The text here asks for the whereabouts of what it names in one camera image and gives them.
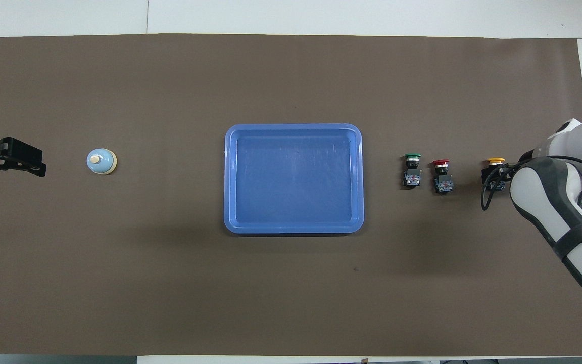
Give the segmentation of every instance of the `velcro strap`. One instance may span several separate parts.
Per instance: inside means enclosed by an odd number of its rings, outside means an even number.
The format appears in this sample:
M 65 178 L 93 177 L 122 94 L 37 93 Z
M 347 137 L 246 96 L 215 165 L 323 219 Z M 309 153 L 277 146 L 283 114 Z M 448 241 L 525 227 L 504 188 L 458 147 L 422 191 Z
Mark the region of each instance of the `velcro strap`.
M 563 235 L 557 242 L 554 244 L 554 253 L 563 259 L 570 253 L 577 245 L 582 242 L 582 224 L 576 225 L 571 228 L 565 235 Z

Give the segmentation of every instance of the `blue tray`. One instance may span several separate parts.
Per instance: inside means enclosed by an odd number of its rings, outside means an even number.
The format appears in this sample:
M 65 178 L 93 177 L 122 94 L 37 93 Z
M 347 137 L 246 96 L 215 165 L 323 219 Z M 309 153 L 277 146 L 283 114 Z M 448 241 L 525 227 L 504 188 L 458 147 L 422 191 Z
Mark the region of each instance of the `blue tray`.
M 226 133 L 224 223 L 238 234 L 353 233 L 363 148 L 351 124 L 241 124 Z

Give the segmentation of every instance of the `brown table surface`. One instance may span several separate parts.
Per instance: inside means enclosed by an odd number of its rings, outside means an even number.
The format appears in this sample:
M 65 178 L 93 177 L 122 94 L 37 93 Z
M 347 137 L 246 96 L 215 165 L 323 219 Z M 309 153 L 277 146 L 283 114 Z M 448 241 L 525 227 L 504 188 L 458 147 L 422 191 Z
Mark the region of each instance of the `brown table surface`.
M 0 172 L 0 353 L 582 355 L 581 288 L 508 193 L 479 207 L 483 159 L 570 118 L 573 39 L 0 38 L 0 138 L 48 165 Z M 229 233 L 227 129 L 300 122 L 362 132 L 362 229 Z

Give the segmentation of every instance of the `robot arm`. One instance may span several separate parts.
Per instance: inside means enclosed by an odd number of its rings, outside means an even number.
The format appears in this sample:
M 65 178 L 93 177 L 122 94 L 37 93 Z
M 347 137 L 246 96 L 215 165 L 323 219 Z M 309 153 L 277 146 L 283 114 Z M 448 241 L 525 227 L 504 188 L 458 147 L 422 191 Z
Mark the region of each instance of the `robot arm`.
M 582 287 L 582 124 L 571 120 L 531 153 L 511 180 L 511 200 Z

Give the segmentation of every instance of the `cable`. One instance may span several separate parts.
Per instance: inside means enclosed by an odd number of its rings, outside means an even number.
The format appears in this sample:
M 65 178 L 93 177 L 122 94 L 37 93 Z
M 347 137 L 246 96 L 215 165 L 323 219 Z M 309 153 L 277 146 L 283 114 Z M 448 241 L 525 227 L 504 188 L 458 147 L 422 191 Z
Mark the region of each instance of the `cable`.
M 556 159 L 566 159 L 568 161 L 574 161 L 574 162 L 578 162 L 578 163 L 582 164 L 582 159 L 575 158 L 575 157 L 568 157 L 567 155 L 545 155 L 545 157 L 556 158 Z M 509 168 L 507 168 L 506 170 L 504 170 L 504 172 L 502 172 L 500 174 L 500 177 L 495 181 L 495 184 L 491 187 L 491 189 L 489 191 L 489 197 L 487 199 L 487 202 L 484 202 L 484 195 L 485 195 L 485 193 L 487 191 L 487 186 L 491 182 L 491 179 L 494 177 L 495 173 L 498 172 L 500 169 L 499 168 L 495 168 L 494 170 L 492 170 L 491 173 L 489 173 L 489 175 L 487 176 L 487 179 L 484 181 L 484 183 L 482 185 L 482 194 L 480 196 L 480 206 L 482 207 L 482 210 L 483 211 L 486 211 L 489 208 L 489 205 L 491 204 L 491 199 L 493 198 L 493 195 L 494 195 L 495 191 L 497 191 L 498 185 L 500 184 L 500 182 L 502 182 L 504 180 L 504 178 L 506 176 L 509 175 L 509 173 L 513 172 L 516 168 L 522 166 L 523 164 L 529 163 L 529 162 L 533 161 L 534 159 L 535 158 L 526 159 L 524 161 L 515 163 L 513 166 L 510 166 Z

